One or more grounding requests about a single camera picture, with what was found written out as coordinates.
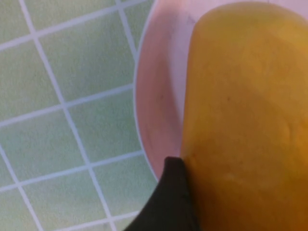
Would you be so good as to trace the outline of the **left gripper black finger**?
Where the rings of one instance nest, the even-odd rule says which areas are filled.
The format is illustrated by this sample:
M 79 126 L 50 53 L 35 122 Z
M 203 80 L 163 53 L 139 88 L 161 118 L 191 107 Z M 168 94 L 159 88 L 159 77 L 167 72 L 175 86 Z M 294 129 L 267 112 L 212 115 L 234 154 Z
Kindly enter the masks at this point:
M 126 231 L 199 231 L 187 171 L 181 158 L 167 157 L 150 199 Z

